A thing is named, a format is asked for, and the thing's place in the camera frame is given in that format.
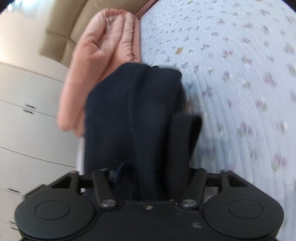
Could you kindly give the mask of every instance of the wardrobe door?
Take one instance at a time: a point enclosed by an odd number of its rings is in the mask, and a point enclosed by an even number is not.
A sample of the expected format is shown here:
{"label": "wardrobe door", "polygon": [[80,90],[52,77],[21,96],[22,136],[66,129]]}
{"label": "wardrobe door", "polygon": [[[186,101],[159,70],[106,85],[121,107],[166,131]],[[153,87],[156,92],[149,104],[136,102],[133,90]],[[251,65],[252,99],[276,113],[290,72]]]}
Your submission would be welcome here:
{"label": "wardrobe door", "polygon": [[0,147],[75,167],[78,141],[58,128],[56,118],[0,101]]}
{"label": "wardrobe door", "polygon": [[0,221],[15,222],[15,209],[23,201],[22,196],[0,189]]}
{"label": "wardrobe door", "polygon": [[57,116],[63,83],[38,74],[0,64],[0,100]]}
{"label": "wardrobe door", "polygon": [[0,148],[0,170],[0,188],[24,196],[41,184],[50,184],[75,168]]}
{"label": "wardrobe door", "polygon": [[22,239],[17,226],[0,221],[0,241],[19,241]]}

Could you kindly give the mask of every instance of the upholstered headboard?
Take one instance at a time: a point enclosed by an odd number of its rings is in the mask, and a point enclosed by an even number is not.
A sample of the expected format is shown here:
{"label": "upholstered headboard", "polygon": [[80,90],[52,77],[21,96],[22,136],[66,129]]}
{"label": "upholstered headboard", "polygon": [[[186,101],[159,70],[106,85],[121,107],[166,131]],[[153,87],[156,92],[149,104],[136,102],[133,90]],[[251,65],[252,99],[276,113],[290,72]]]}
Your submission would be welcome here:
{"label": "upholstered headboard", "polygon": [[72,53],[90,19],[104,8],[136,14],[148,0],[55,0],[39,54],[69,67]]}

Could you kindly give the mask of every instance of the black plastic base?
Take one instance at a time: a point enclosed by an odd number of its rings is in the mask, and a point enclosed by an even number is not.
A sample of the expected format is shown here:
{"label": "black plastic base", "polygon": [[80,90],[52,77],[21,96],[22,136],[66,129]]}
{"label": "black plastic base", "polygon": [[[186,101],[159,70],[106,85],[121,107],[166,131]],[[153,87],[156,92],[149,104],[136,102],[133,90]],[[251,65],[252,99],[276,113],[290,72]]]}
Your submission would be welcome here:
{"label": "black plastic base", "polygon": [[[275,240],[284,219],[274,199],[231,171],[197,169],[180,200],[161,202],[118,203],[107,176],[69,173],[31,192],[15,211],[24,240]],[[205,187],[219,193],[203,204]],[[99,208],[81,188],[95,190]]]}

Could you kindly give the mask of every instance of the door handle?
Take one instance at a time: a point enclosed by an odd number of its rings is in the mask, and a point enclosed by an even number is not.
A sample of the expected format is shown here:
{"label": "door handle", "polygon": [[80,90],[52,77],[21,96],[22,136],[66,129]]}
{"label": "door handle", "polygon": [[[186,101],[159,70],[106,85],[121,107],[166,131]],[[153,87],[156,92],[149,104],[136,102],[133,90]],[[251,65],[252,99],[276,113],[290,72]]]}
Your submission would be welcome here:
{"label": "door handle", "polygon": [[26,110],[26,109],[23,109],[23,111],[26,112],[26,113],[28,113],[28,114],[34,115],[34,112],[32,112],[32,111],[29,111],[29,110]]}
{"label": "door handle", "polygon": [[25,104],[25,106],[27,107],[27,108],[30,108],[30,109],[36,109],[34,106],[32,106],[32,105],[29,105],[29,104]]}
{"label": "door handle", "polygon": [[11,188],[7,188],[9,191],[12,191],[12,192],[15,192],[15,193],[20,193],[19,191],[16,191],[16,190],[13,190],[13,189],[11,189]]}
{"label": "door handle", "polygon": [[13,227],[10,227],[10,228],[19,231],[17,228],[13,228]]}

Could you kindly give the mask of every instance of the mattress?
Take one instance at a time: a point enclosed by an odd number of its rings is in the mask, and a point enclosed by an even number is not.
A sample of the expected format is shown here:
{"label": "mattress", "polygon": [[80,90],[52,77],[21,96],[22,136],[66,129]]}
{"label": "mattress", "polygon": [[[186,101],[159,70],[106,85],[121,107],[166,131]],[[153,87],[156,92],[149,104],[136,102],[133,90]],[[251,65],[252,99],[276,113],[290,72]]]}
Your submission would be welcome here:
{"label": "mattress", "polygon": [[276,199],[296,240],[296,13],[281,0],[159,0],[142,60],[182,72],[203,116],[192,166],[230,169]]}

